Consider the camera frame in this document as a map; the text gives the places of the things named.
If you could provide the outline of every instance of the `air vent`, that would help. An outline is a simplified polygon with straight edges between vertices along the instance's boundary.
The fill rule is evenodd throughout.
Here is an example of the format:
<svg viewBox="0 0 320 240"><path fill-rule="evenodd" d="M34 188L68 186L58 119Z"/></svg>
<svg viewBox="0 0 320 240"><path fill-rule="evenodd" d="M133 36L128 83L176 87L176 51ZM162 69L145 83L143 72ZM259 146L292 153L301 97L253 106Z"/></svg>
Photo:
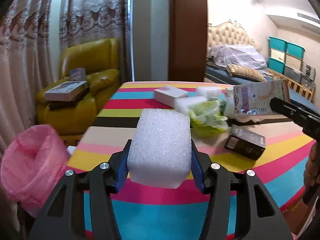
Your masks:
<svg viewBox="0 0 320 240"><path fill-rule="evenodd" d="M320 31L315 30L315 28L311 28L311 27L309 27L309 26L307 26L307 25L303 25L303 24L301 24L301 27L304 28L304 29L306 29L306 30L308 30L308 31L311 31L311 32L313 32L313 33L316 33L316 34L320 35Z"/></svg>
<svg viewBox="0 0 320 240"><path fill-rule="evenodd" d="M313 18L313 17L311 17L311 16L308 16L308 15L305 15L305 14L302 14L302 13L297 13L297 15L298 15L299 17L302 17L302 18L305 18L305 19L308 19L308 20L310 20L310 21L313 21L313 22L315 22L315 23L320 24L320 20L318 20L318 19L316 19L316 18Z"/></svg>

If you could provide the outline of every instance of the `mattress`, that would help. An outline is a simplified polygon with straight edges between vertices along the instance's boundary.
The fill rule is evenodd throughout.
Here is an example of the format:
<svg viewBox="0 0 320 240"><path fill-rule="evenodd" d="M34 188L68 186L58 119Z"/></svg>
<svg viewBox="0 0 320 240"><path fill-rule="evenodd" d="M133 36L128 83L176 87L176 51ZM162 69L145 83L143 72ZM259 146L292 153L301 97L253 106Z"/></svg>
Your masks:
<svg viewBox="0 0 320 240"><path fill-rule="evenodd" d="M232 77L229 75L227 71L220 70L209 65L206 66L204 76L210 79L211 81L213 81L214 83L219 83L219 84L241 85L241 84L249 84L253 82L248 79ZM266 77L266 80L271 81L272 78ZM289 94L290 94L290 101L292 104L297 105L299 107L304 106L306 110L308 110L307 108L310 108L313 111L316 111L317 113L319 113L318 108L313 103L308 101L303 96L299 95L297 92L293 91L292 89L289 89Z"/></svg>

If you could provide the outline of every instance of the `curtain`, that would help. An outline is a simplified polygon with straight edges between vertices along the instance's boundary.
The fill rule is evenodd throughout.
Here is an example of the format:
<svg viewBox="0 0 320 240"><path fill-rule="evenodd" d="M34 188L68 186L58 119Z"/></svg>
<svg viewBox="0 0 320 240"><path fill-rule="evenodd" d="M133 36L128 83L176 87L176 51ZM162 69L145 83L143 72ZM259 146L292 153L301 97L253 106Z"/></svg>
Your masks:
<svg viewBox="0 0 320 240"><path fill-rule="evenodd" d="M53 81L51 0L14 0L0 21L0 150L35 123L36 93Z"/></svg>
<svg viewBox="0 0 320 240"><path fill-rule="evenodd" d="M89 41L118 38L121 79L131 81L127 0L62 0L62 4L61 52Z"/></svg>

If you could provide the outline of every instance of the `metal bolt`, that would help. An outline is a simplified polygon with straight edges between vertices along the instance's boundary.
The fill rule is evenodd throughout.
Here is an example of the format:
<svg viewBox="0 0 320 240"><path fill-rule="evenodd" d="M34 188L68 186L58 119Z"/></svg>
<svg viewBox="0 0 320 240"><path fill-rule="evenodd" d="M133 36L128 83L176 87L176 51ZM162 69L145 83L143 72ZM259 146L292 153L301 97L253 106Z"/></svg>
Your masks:
<svg viewBox="0 0 320 240"><path fill-rule="evenodd" d="M71 175L73 175L73 173L74 173L73 170L67 170L66 173L65 173L65 175L66 175L66 176L71 176Z"/></svg>
<svg viewBox="0 0 320 240"><path fill-rule="evenodd" d="M220 164L218 164L218 163L212 163L212 164L211 164L211 168L213 168L214 170L218 170L218 169L220 169Z"/></svg>
<svg viewBox="0 0 320 240"><path fill-rule="evenodd" d="M101 163L100 164L100 168L103 169L103 170L109 168L109 163Z"/></svg>
<svg viewBox="0 0 320 240"><path fill-rule="evenodd" d="M247 174L250 177L253 177L254 175L256 175L256 173L253 170L247 170Z"/></svg>

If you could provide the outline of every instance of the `brown wooden door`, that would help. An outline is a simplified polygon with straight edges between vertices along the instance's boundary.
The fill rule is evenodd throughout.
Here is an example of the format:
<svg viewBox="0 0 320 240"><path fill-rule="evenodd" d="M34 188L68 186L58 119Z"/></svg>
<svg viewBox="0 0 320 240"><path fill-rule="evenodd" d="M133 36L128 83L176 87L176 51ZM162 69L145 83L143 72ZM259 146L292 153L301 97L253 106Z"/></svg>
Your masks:
<svg viewBox="0 0 320 240"><path fill-rule="evenodd" d="M207 0L170 0L169 80L203 82Z"/></svg>

